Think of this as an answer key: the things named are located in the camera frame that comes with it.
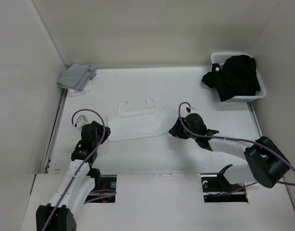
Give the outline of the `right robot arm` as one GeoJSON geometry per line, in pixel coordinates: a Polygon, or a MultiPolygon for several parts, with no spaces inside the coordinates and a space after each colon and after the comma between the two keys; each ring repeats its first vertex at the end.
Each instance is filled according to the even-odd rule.
{"type": "Polygon", "coordinates": [[[184,140],[193,139],[202,149],[226,153],[245,161],[242,165],[226,165],[217,173],[217,186],[224,191],[242,182],[256,182],[272,188],[292,168],[268,137],[262,136],[255,141],[225,137],[219,131],[207,128],[197,113],[179,116],[169,134],[184,140]]]}

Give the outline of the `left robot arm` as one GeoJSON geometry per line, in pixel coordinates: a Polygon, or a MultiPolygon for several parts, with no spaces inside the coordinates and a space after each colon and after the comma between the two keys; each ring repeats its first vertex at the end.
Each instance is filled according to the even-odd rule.
{"type": "Polygon", "coordinates": [[[72,155],[66,175],[47,205],[36,211],[38,231],[75,231],[75,216],[80,211],[90,192],[101,188],[101,173],[93,168],[98,156],[98,147],[106,141],[111,130],[93,121],[77,122],[81,139],[72,155]]]}

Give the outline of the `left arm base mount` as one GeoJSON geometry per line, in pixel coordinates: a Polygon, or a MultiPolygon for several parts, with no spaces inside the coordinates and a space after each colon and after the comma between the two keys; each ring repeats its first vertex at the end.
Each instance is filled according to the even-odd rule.
{"type": "Polygon", "coordinates": [[[115,203],[116,188],[116,175],[102,175],[87,196],[85,203],[115,203]]]}

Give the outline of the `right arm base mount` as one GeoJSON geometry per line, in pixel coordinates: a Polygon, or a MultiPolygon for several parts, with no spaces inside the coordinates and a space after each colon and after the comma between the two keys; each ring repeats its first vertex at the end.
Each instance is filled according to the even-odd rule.
{"type": "Polygon", "coordinates": [[[224,173],[232,164],[227,165],[218,173],[206,173],[201,175],[203,200],[205,203],[233,203],[248,202],[245,189],[232,192],[244,187],[244,183],[230,184],[224,177],[224,173]]]}

